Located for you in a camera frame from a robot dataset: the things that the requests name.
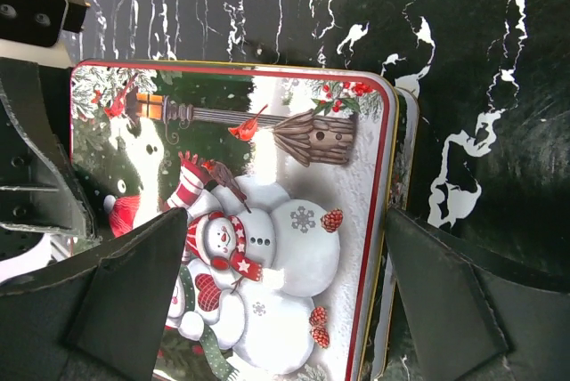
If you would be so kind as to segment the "gold tin lid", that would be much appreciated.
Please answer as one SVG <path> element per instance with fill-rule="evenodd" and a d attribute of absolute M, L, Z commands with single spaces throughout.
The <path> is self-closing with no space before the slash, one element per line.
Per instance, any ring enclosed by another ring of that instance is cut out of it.
<path fill-rule="evenodd" d="M 71 159 L 102 235 L 187 214 L 161 380 L 355 380 L 400 96 L 334 69 L 85 61 Z"/>

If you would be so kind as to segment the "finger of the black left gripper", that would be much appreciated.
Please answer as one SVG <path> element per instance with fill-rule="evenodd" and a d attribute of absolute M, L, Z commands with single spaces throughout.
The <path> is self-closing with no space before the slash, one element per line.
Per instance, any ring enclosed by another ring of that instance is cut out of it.
<path fill-rule="evenodd" d="M 1 60 L 1 226 L 90 239 L 94 212 L 61 144 L 70 70 Z"/>

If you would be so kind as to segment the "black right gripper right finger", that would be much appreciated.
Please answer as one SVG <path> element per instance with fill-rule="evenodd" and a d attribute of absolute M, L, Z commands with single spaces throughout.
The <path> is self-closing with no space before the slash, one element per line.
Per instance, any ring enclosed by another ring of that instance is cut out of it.
<path fill-rule="evenodd" d="M 403 212 L 396 283 L 426 380 L 567 380 L 569 280 Z"/>

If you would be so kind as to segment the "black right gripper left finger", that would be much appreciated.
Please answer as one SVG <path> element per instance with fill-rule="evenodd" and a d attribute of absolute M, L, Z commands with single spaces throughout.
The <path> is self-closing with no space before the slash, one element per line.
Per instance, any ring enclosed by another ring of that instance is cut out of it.
<path fill-rule="evenodd" d="M 1 287 L 3 380 L 150 380 L 181 263 L 187 213 Z"/>

